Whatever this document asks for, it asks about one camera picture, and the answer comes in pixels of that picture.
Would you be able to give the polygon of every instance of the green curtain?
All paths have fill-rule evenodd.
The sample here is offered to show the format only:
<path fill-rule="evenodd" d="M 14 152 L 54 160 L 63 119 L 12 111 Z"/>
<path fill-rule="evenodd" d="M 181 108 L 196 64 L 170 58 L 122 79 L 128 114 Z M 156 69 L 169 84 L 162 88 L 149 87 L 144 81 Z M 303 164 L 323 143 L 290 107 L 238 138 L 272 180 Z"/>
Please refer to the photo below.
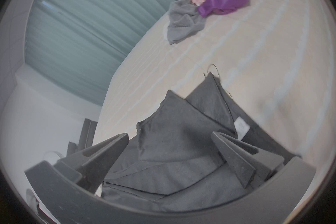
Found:
<path fill-rule="evenodd" d="M 56 85 L 102 105 L 111 78 L 172 0 L 35 0 L 25 62 Z"/>

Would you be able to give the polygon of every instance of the bed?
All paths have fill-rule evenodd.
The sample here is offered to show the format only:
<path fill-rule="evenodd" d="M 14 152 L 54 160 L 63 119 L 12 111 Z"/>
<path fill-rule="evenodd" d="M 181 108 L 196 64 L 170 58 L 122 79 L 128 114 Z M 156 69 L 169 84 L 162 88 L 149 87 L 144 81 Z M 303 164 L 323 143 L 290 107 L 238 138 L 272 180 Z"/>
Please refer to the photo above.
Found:
<path fill-rule="evenodd" d="M 171 89 L 185 98 L 208 72 L 272 138 L 317 168 L 307 195 L 335 156 L 335 24 L 324 0 L 250 0 L 169 45 L 167 14 L 115 72 L 93 144 L 120 133 L 159 107 Z"/>

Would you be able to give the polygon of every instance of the black garment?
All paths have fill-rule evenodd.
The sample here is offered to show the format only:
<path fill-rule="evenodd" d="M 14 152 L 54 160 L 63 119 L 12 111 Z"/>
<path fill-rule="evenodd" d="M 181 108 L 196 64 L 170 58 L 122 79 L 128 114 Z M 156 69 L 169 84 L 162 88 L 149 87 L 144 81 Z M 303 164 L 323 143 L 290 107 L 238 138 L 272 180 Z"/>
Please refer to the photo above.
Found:
<path fill-rule="evenodd" d="M 186 98 L 168 91 L 158 110 L 137 124 L 137 136 L 105 177 L 102 198 L 138 209 L 188 211 L 220 205 L 253 190 L 243 189 L 210 135 L 237 138 L 234 120 L 250 125 L 243 142 L 294 156 L 268 136 L 226 94 L 211 73 Z"/>

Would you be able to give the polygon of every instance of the purple garment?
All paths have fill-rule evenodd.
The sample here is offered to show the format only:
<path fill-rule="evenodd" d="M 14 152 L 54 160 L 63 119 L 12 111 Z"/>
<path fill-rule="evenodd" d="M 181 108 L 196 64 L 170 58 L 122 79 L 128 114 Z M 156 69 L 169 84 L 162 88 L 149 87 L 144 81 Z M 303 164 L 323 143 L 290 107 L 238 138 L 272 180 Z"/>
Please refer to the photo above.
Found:
<path fill-rule="evenodd" d="M 210 13 L 224 15 L 236 11 L 249 0 L 206 0 L 198 7 L 198 12 L 204 18 Z"/>

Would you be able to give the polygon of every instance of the tiled wall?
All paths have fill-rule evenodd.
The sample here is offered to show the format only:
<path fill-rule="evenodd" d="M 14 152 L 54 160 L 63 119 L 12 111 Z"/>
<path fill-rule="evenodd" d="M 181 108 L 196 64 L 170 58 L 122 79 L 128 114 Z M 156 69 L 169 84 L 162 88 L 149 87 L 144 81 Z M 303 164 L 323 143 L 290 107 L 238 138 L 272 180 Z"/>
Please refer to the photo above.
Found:
<path fill-rule="evenodd" d="M 24 63 L 27 20 L 33 0 L 11 0 L 0 21 L 0 116 L 16 86 L 15 72 Z"/>

